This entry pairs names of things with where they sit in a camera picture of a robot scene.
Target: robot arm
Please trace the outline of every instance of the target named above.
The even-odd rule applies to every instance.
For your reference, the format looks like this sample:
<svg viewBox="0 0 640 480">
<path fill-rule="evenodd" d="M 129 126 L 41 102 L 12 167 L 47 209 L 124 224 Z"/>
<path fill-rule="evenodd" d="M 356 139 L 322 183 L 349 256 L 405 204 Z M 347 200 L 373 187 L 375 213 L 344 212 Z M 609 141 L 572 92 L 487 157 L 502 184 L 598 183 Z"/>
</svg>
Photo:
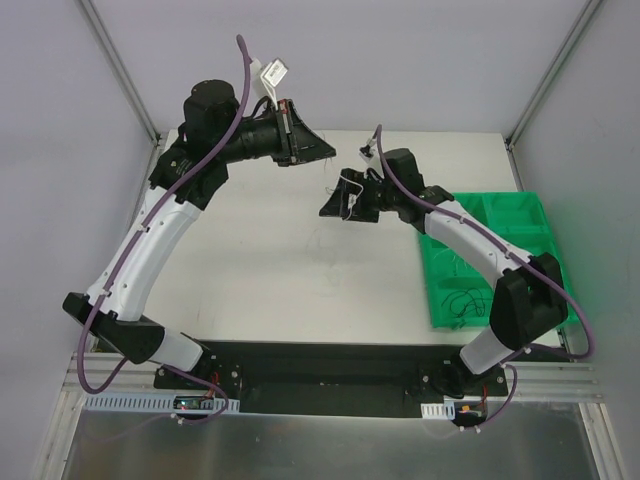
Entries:
<svg viewBox="0 0 640 480">
<path fill-rule="evenodd" d="M 364 172 L 343 169 L 320 216 L 375 223 L 380 212 L 395 211 L 403 222 L 454 250 L 495 291 L 489 326 L 462 347 L 441 375 L 431 382 L 440 393 L 461 398 L 465 385 L 486 377 L 500 362 L 567 318 L 566 302 L 514 261 L 512 255 L 528 259 L 530 266 L 562 287 L 558 261 L 548 253 L 533 256 L 510 245 L 477 220 L 467 223 L 465 219 L 472 220 L 473 217 L 453 195 L 439 186 L 425 187 L 415 158 L 408 149 L 385 152 L 388 167 L 413 195 L 435 209 L 410 200 L 385 175 L 372 141 L 360 151 L 369 168 Z M 459 220 L 440 209 L 453 212 Z"/>
<path fill-rule="evenodd" d="M 275 75 L 272 73 L 274 63 L 280 78 L 282 69 L 286 69 L 279 61 L 268 64 L 258 72 L 263 83 L 265 75 L 269 75 L 268 78 Z M 185 122 L 179 128 L 179 138 L 158 159 L 149 177 L 150 186 L 144 195 L 139 220 L 134 222 L 116 255 L 87 292 L 70 293 L 64 301 L 63 309 L 81 324 L 88 321 L 101 301 L 90 331 L 132 363 L 152 361 L 198 378 L 211 378 L 212 355 L 207 354 L 210 352 L 205 346 L 184 334 L 165 329 L 145 317 L 143 311 L 151 288 L 174 247 L 229 178 L 227 165 L 271 156 L 279 166 L 290 166 L 335 156 L 334 148 L 304 124 L 292 100 L 277 101 L 273 89 L 267 93 L 256 111 L 242 118 L 218 155 L 177 188 L 148 224 L 140 223 L 168 190 L 219 142 L 238 111 L 239 102 L 230 84 L 209 80 L 193 87 L 184 103 Z M 258 115 L 261 105 L 266 106 Z M 119 273 L 105 292 L 105 281 L 114 269 L 118 270 L 118 263 L 122 263 Z"/>
</svg>

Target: green plastic bin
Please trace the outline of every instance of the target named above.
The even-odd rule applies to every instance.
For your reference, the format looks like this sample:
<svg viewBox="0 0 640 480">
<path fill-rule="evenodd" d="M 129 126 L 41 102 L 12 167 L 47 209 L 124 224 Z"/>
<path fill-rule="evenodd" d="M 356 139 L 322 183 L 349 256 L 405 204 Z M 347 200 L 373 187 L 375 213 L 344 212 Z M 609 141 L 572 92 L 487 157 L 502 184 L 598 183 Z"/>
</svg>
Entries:
<svg viewBox="0 0 640 480">
<path fill-rule="evenodd" d="M 565 288 L 571 294 L 562 258 L 538 195 L 533 192 L 457 193 L 462 206 L 509 243 L 534 255 L 549 252 L 560 262 Z M 493 290 L 482 276 L 444 244 L 419 235 L 434 327 L 459 329 L 489 324 Z M 569 307 L 565 323 L 578 322 Z"/>
</svg>

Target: white table surface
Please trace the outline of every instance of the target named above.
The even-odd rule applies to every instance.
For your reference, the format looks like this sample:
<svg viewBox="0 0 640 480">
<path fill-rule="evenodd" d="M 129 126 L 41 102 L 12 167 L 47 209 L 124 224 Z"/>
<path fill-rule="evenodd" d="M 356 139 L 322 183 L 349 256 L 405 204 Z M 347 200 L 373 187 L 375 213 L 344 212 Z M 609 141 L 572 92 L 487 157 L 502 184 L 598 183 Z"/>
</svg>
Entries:
<svg viewBox="0 0 640 480">
<path fill-rule="evenodd" d="M 177 133 L 172 131 L 170 143 Z M 362 170 L 371 132 L 325 131 L 338 155 L 279 168 L 229 166 L 229 180 L 161 272 L 145 314 L 211 340 L 464 344 L 479 329 L 431 327 L 415 229 L 395 213 L 378 224 L 320 218 L 341 168 Z M 499 134 L 386 132 L 407 147 L 425 184 L 452 192 L 514 191 Z M 543 343 L 558 345 L 551 332 Z"/>
</svg>

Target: gray wall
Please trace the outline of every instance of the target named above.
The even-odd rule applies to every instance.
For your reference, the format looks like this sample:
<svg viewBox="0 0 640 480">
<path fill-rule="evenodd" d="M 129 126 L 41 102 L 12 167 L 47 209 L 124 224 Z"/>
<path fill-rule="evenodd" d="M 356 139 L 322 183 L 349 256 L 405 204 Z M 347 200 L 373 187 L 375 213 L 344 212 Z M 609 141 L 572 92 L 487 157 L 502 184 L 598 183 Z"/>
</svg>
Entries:
<svg viewBox="0 0 640 480">
<path fill-rule="evenodd" d="M 28 478 L 150 143 L 70 0 L 0 7 L 0 477 Z"/>
<path fill-rule="evenodd" d="M 598 335 L 595 363 L 629 478 L 640 478 L 640 2 L 611 0 L 523 140 L 525 187 L 550 214 Z"/>
<path fill-rule="evenodd" d="M 191 87 L 241 83 L 234 36 L 291 68 L 321 129 L 509 133 L 585 0 L 96 0 L 155 122 Z"/>
</svg>

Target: black mounting base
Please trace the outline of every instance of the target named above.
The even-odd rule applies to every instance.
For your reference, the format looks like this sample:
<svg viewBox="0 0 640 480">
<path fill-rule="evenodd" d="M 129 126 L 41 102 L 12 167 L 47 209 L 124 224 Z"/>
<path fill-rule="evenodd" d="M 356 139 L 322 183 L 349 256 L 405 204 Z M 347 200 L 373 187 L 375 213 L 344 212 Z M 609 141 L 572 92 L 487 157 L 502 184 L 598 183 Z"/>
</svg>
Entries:
<svg viewBox="0 0 640 480">
<path fill-rule="evenodd" d="M 430 386 L 456 346 L 201 342 L 215 354 L 220 386 L 245 413 L 420 418 L 421 403 L 440 403 Z M 486 384 L 506 396 L 502 370 Z M 482 384 L 465 391 L 481 396 Z M 158 389 L 194 389 L 181 377 L 156 373 Z"/>
</svg>

